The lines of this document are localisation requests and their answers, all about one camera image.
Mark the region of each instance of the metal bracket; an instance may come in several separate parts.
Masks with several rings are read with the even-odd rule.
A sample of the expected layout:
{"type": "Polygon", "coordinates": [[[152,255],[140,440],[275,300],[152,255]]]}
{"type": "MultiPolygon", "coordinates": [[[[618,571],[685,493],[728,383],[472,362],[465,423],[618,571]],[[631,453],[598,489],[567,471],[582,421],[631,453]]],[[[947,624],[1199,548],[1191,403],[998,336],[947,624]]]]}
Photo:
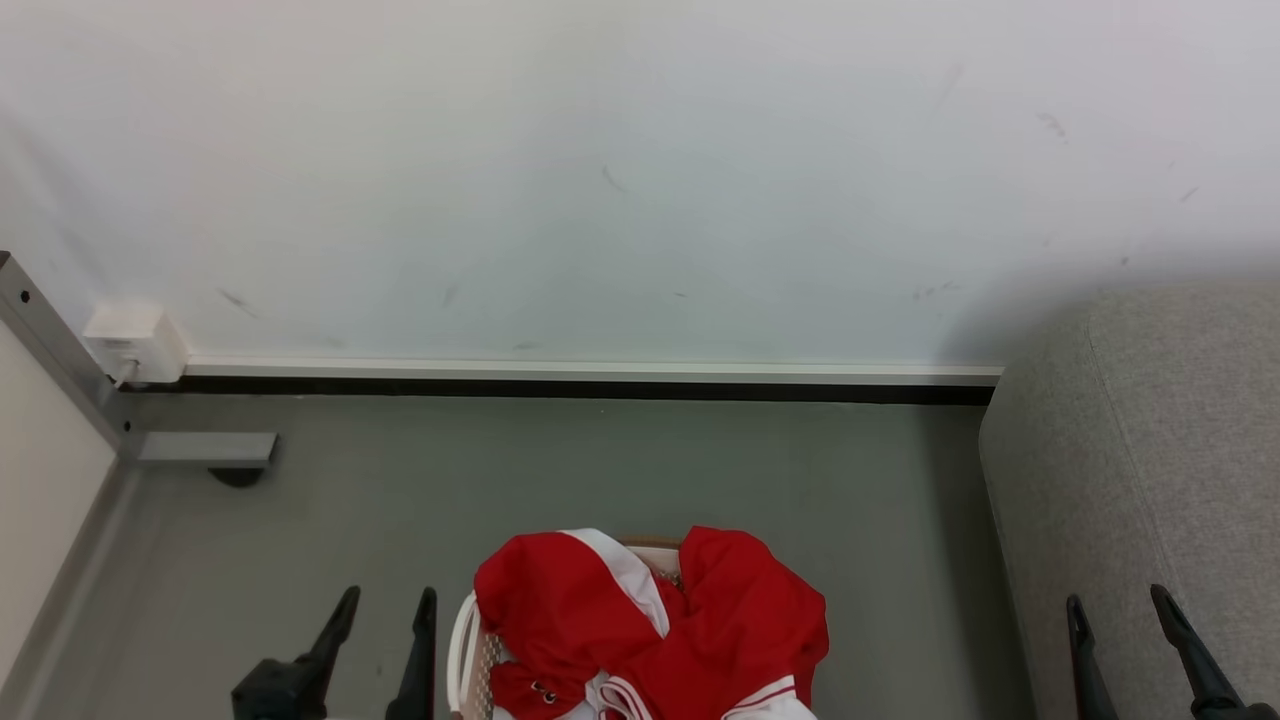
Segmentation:
{"type": "Polygon", "coordinates": [[[248,487],[271,464],[275,433],[146,432],[122,393],[9,252],[0,251],[0,320],[22,341],[81,414],[125,460],[198,464],[220,482],[248,487]]]}

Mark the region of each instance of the gray fabric upholstery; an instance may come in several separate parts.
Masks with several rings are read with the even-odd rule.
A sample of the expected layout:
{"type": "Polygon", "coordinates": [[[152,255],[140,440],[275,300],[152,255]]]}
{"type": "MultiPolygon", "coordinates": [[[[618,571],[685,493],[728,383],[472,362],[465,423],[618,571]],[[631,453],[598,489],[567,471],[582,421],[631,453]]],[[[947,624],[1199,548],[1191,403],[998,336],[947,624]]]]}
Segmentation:
{"type": "Polygon", "coordinates": [[[1148,585],[1280,705],[1280,286],[1103,296],[1000,380],[983,468],[1042,720],[1071,720],[1069,593],[1121,720],[1189,717],[1148,585]]]}

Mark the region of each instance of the white power socket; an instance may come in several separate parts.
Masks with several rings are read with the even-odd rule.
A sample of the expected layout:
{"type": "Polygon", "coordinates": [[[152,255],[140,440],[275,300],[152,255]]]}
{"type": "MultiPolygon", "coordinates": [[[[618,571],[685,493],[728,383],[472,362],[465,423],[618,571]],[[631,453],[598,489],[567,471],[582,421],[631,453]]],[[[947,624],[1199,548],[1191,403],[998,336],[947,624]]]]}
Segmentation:
{"type": "Polygon", "coordinates": [[[156,305],[99,305],[83,334],[97,364],[116,383],[174,383],[187,369],[187,346],[156,305]]]}

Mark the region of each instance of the white trim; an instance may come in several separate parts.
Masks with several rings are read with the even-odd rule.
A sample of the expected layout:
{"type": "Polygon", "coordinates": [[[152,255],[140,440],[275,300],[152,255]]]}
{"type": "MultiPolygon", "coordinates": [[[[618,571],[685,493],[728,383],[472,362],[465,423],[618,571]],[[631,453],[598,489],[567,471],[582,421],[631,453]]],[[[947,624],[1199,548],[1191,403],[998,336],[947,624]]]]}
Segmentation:
{"type": "Polygon", "coordinates": [[[746,706],[755,705],[756,702],[764,698],[781,697],[778,696],[781,691],[790,689],[791,694],[795,696],[795,687],[796,687],[795,675],[786,675],[785,678],[773,680],[768,685],[764,685],[763,688],[755,691],[754,693],[744,697],[737,705],[735,705],[730,710],[730,712],[733,712],[735,710],[745,710],[746,706]]]}
{"type": "Polygon", "coordinates": [[[596,380],[991,387],[992,365],[809,365],[800,363],[576,363],[380,360],[192,355],[188,375],[246,378],[392,378],[436,380],[596,380]]]}
{"type": "Polygon", "coordinates": [[[617,675],[600,685],[600,702],[608,708],[617,711],[626,720],[653,720],[649,708],[640,700],[640,693],[631,687],[631,683],[617,675]]]}
{"type": "Polygon", "coordinates": [[[640,612],[653,623],[653,629],[658,637],[667,637],[671,632],[671,620],[667,619],[667,606],[662,603],[662,594],[658,592],[658,583],[653,579],[653,573],[644,560],[627,550],[622,543],[609,536],[591,528],[581,530],[561,530],[562,534],[577,539],[591,550],[604,566],[613,575],[613,582],[618,584],[636,605],[640,612]]]}

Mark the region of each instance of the red and white jacket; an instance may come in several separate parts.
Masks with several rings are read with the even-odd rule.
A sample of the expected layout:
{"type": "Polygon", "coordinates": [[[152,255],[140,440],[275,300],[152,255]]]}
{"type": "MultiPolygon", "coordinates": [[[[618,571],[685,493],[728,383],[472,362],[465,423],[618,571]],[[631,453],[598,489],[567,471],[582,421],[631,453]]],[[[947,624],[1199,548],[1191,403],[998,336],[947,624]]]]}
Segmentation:
{"type": "Polygon", "coordinates": [[[516,720],[812,720],[826,602],[754,537],[694,528],[681,592],[598,530],[521,536],[476,573],[485,628],[516,659],[516,720]]]}

